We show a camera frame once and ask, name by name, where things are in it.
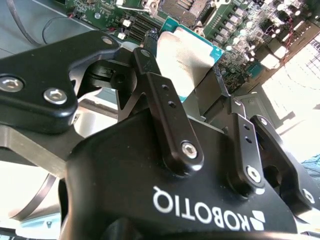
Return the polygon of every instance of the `motherboard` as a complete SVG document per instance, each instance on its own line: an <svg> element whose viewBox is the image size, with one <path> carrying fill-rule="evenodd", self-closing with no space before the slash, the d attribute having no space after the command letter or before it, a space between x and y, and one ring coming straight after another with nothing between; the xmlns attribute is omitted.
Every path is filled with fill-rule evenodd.
<svg viewBox="0 0 320 240"><path fill-rule="evenodd" d="M67 13L122 41L141 45L172 23L222 50L214 62L230 93L263 69L276 69L310 19L314 0L65 0Z"/></svg>

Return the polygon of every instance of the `red wire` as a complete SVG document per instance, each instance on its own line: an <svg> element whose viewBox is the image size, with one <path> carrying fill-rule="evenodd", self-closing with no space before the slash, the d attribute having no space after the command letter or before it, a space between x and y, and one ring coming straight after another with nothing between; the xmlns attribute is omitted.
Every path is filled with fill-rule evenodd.
<svg viewBox="0 0 320 240"><path fill-rule="evenodd" d="M291 17L290 17L289 23L290 23L290 32L289 32L288 41L287 41L286 46L285 46L285 49L286 49L287 53L284 56L283 64L286 64L286 62L287 62L287 57L289 55L288 54L289 53L289 45L291 43L292 36L294 35L294 21L293 21L293 19Z"/></svg>

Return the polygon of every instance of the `metal band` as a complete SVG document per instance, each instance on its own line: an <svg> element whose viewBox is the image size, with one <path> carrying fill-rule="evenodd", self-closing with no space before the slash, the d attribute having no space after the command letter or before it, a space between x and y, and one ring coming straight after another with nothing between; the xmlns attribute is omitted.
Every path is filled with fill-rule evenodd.
<svg viewBox="0 0 320 240"><path fill-rule="evenodd" d="M12 219L22 221L26 219L29 215L31 215L48 195L55 181L56 177L52 176L51 174L48 174L39 191L32 198L32 200L19 213L13 216Z"/></svg>

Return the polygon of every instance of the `green circuit board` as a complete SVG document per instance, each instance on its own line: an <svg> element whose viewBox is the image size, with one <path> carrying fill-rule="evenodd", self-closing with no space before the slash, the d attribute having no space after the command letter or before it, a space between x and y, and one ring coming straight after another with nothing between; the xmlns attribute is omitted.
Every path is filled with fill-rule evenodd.
<svg viewBox="0 0 320 240"><path fill-rule="evenodd" d="M124 32L125 41L136 44L142 42L148 28L160 30L167 17L173 18L224 50L224 55L216 64L220 69L225 70L223 78L230 93L240 87L245 80L257 74L256 72L252 73L252 67L259 64L260 60L248 61L246 54L250 46L249 43L254 43L255 51L270 43L273 38L263 31L262 25L269 20L276 22L278 12L273 5L273 0L262 5L256 3L261 0L151 0L153 3L157 3L156 11L153 14L143 11L143 3L150 0L118 1L121 2L120 6L117 5L116 0L65 0L65 7L67 12L69 9L76 8L77 12L81 13L80 19L82 21L98 29L113 28L115 36L118 35L118 32ZM211 11L213 9L212 2L216 4L214 11ZM298 0L293 1L293 4L297 8L306 7ZM202 7L195 13L192 7L197 5ZM183 14L179 13L177 6L185 8ZM189 14L192 11L196 17L192 20L186 20L183 17L184 14ZM130 27L124 27L123 21L129 20L131 17L136 20L131 21ZM202 25L201 21L205 17L207 21ZM237 21L231 22L231 17L236 17ZM226 28L226 21L231 22L233 27ZM248 21L251 21L252 27L250 28L246 28ZM280 24L278 28L283 31L289 29L290 26L285 23ZM221 35L221 30L225 29L227 29L227 33ZM240 34L240 29L245 29L245 34ZM237 44L234 44L234 38L238 38ZM227 46L232 46L232 50L227 50Z"/></svg>

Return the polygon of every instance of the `robotiq logo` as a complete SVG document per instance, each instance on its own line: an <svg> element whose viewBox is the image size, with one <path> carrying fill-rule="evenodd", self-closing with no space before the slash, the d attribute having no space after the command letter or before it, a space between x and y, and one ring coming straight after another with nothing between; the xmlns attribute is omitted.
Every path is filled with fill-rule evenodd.
<svg viewBox="0 0 320 240"><path fill-rule="evenodd" d="M175 216L178 218L190 221L198 220L203 224L215 224L219 228L227 228L232 231L240 231L240 229L243 231L251 231L252 228L256 231L263 231L265 229L264 223L266 220L262 211L252 211L253 217L249 217L250 224L246 215L234 213L230 210L223 211L217 206L209 208L205 203L197 202L191 207L189 198L184 198L184 208L181 209L180 197L178 195L174 195L174 198L172 198L169 193L161 190L157 186L154 186L153 189L155 190L153 194L153 205L160 213L169 214L174 210Z"/></svg>

